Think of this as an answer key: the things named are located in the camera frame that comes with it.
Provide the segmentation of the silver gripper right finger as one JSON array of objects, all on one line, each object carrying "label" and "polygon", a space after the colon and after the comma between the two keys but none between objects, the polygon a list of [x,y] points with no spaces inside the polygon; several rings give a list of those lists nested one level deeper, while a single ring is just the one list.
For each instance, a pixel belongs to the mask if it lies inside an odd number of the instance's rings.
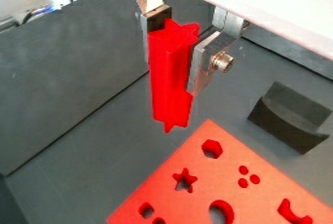
[{"label": "silver gripper right finger", "polygon": [[234,58],[226,53],[236,39],[225,32],[216,31],[193,49],[189,71],[187,92],[198,95],[210,83],[217,70],[228,72]]}]

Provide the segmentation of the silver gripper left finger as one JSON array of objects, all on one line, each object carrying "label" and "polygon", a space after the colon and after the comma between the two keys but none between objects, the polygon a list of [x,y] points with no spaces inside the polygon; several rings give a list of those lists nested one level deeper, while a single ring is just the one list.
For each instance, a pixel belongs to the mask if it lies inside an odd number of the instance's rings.
[{"label": "silver gripper left finger", "polygon": [[165,19],[171,17],[171,7],[165,0],[135,0],[139,13],[138,20],[143,35],[145,60],[149,60],[149,33],[165,27]]}]

